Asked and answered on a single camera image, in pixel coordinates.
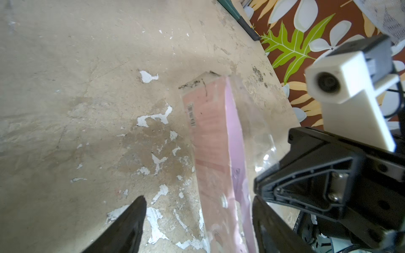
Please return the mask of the pink ruler set pouch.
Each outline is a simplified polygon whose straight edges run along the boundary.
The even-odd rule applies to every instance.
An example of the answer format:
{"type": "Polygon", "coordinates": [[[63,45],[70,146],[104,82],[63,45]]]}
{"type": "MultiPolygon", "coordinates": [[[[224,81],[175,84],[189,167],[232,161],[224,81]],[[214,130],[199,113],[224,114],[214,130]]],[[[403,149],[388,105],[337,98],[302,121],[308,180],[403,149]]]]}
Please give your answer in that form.
{"type": "Polygon", "coordinates": [[[204,72],[179,90],[210,251],[256,253],[254,179],[278,163],[270,128],[235,75],[204,72]]]}

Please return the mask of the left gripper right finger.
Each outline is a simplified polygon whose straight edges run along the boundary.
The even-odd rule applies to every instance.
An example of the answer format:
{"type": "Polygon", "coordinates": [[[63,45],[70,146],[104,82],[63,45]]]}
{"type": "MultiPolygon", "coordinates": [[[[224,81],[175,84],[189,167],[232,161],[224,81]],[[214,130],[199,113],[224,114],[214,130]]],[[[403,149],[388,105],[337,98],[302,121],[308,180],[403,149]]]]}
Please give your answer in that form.
{"type": "Polygon", "coordinates": [[[313,252],[260,196],[255,196],[252,212],[259,253],[313,252]]]}

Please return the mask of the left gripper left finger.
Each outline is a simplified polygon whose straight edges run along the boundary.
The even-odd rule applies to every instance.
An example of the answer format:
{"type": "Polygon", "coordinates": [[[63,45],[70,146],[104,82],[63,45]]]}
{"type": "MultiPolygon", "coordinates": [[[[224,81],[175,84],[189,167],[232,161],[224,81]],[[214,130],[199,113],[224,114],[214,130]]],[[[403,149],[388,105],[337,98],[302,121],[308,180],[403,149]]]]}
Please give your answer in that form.
{"type": "Polygon", "coordinates": [[[146,199],[139,196],[83,253],[137,253],[146,211],[146,199]]]}

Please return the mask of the white mesh basket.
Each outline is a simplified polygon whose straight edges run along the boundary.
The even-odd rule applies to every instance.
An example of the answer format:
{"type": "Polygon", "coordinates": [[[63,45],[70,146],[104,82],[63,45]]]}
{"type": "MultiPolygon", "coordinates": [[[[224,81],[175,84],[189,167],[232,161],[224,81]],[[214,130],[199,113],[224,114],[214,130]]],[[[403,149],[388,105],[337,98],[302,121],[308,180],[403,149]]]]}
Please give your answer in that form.
{"type": "Polygon", "coordinates": [[[394,44],[405,40],[405,1],[354,0],[354,3],[394,44]]]}

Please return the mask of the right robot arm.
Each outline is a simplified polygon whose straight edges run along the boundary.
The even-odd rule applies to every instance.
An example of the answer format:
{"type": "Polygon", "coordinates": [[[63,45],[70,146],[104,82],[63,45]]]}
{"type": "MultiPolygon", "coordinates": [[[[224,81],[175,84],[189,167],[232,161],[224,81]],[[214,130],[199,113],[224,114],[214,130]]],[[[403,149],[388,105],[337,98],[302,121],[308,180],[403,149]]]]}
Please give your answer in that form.
{"type": "Polygon", "coordinates": [[[402,253],[405,140],[385,151],[312,128],[289,131],[290,152],[254,181],[262,253],[402,253]]]}

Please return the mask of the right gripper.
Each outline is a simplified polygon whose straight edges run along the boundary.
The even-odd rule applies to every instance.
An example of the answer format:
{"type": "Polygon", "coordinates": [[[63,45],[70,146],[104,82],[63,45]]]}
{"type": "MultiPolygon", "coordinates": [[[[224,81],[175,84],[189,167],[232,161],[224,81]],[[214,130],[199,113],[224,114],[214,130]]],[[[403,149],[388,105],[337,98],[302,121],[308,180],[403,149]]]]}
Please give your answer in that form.
{"type": "Polygon", "coordinates": [[[359,249],[405,247],[405,157],[310,128],[289,131],[290,152],[254,180],[265,201],[325,222],[359,249]]]}

